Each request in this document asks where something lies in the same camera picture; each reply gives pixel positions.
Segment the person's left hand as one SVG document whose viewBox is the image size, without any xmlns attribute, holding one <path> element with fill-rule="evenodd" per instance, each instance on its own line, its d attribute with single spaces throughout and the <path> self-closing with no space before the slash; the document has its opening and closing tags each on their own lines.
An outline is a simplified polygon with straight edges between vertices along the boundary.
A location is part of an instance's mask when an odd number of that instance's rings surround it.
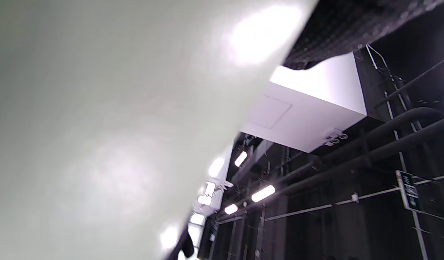
<svg viewBox="0 0 444 260">
<path fill-rule="evenodd" d="M 442 0 L 320 0 L 283 66 L 307 70 L 377 41 Z"/>
</svg>

